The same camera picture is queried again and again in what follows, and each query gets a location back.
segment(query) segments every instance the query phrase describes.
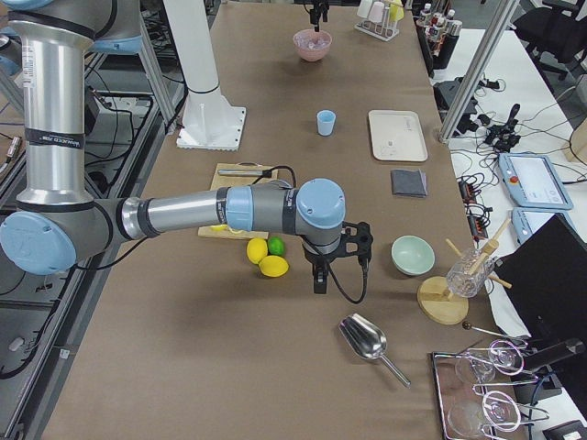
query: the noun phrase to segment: scoop handle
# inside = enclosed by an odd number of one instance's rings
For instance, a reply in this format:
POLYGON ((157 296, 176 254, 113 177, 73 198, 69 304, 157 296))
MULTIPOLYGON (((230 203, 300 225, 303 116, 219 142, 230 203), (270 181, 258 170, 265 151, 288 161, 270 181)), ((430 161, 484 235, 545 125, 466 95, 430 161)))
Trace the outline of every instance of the scoop handle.
POLYGON ((381 355, 381 360, 385 364, 385 367, 387 367, 394 374, 394 376, 404 384, 406 388, 410 388, 410 386, 412 385, 410 379, 408 379, 405 376, 405 374, 402 371, 400 371, 400 369, 397 368, 391 360, 389 360, 385 355, 381 355))

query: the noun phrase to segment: office chair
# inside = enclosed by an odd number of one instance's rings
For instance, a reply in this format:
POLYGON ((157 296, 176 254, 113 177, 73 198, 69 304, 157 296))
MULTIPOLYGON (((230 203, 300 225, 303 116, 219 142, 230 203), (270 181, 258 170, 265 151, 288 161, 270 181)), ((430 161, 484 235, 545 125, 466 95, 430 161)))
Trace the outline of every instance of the office chair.
POLYGON ((549 52, 558 62, 565 64, 573 61, 575 55, 583 50, 579 62, 585 59, 587 17, 579 21, 576 19, 585 1, 578 0, 573 5, 563 0, 543 0, 542 4, 549 7, 532 9, 514 22, 515 34, 528 42, 526 51, 551 92, 552 85, 545 72, 558 73, 560 80, 564 80, 568 72, 545 64, 540 58, 543 52, 549 52))

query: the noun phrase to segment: bowl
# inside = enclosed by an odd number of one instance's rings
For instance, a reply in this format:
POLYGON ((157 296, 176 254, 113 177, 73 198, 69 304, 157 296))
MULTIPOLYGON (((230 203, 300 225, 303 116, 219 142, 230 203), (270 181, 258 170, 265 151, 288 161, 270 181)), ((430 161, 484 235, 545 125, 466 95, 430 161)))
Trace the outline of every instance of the bowl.
POLYGON ((434 250, 419 236, 400 236, 392 244, 395 267, 406 275, 422 275, 434 266, 434 250))
POLYGON ((325 30, 315 32, 313 29, 304 29, 293 36, 297 54, 306 61, 322 60, 330 50, 331 43, 332 37, 325 30))

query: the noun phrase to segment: white table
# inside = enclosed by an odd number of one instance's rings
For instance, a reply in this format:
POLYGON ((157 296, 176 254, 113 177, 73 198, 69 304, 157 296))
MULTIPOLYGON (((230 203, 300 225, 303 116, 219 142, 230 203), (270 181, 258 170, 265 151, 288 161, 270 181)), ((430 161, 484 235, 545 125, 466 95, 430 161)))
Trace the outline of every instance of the white table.
MULTIPOLYGON (((454 80, 456 77, 464 75, 482 39, 483 33, 483 30, 463 29, 449 66, 445 70, 435 71, 433 83, 454 80)), ((483 93, 476 94, 482 111, 487 114, 495 112, 493 118, 496 121, 504 122, 507 120, 513 104, 520 104, 520 111, 516 118, 521 123, 524 123, 527 119, 532 119, 526 123, 532 128, 548 130, 567 119, 559 106, 555 104, 554 97, 550 94, 548 87, 542 81, 532 61, 527 56, 524 47, 513 31, 504 32, 491 61, 485 69, 485 76, 491 81, 496 81, 497 79, 505 81, 505 90, 503 92, 498 93, 493 90, 483 89, 486 91, 486 95, 483 95, 483 93), (549 105, 553 106, 534 117, 540 110, 549 105)), ((518 129, 519 134, 522 136, 535 131, 525 126, 519 127, 518 129)), ((562 151, 551 152, 568 146, 568 143, 563 139, 570 138, 572 133, 570 124, 561 124, 548 130, 548 132, 557 137, 546 133, 524 136, 521 138, 519 144, 512 148, 512 152, 532 151, 535 153, 548 153, 553 163, 569 166, 580 172, 586 172, 587 167, 584 167, 578 162, 568 162, 562 151)), ((453 138, 449 142, 449 148, 454 151, 452 159, 455 174, 459 177, 462 174, 469 175, 475 172, 483 172, 489 178, 491 173, 480 167, 480 156, 475 153, 476 143, 481 143, 484 139, 484 129, 481 128, 477 131, 478 139, 473 138, 474 136, 473 133, 469 132, 464 138, 453 138)), ((578 177, 576 172, 566 168, 559 166, 555 168, 563 181, 573 181, 578 177)), ((496 170, 496 173, 500 176, 500 183, 496 186, 484 188, 481 194, 483 204, 493 208, 491 224, 488 227, 489 236, 496 231, 505 218, 510 215, 512 208, 515 207, 507 189, 501 182, 501 173, 498 170, 496 170)), ((583 240, 587 239, 586 185, 587 183, 581 183, 566 186, 566 190, 574 203, 574 209, 569 211, 569 215, 583 240)), ((500 247, 496 252, 497 255, 508 255, 514 252, 519 246, 512 227, 509 227, 502 234, 499 241, 500 247)), ((511 319, 516 313, 513 307, 511 307, 511 303, 509 303, 504 289, 496 285, 490 298, 496 323, 504 329, 511 328, 511 331, 506 330, 510 335, 519 335, 520 333, 516 331, 519 327, 511 319)), ((535 431, 533 432, 535 434, 534 438, 536 439, 544 438, 540 431, 570 420, 582 420, 584 424, 587 424, 565 390, 563 390, 560 396, 541 401, 540 407, 549 411, 550 419, 536 424, 535 431)))

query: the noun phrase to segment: folded cloth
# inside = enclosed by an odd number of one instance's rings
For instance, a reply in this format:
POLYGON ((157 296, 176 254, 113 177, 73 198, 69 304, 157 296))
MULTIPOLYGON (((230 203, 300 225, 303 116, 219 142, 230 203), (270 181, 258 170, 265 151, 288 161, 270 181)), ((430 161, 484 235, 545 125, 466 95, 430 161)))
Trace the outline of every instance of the folded cloth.
POLYGON ((408 197, 426 197, 426 174, 421 170, 392 170, 392 193, 408 197))

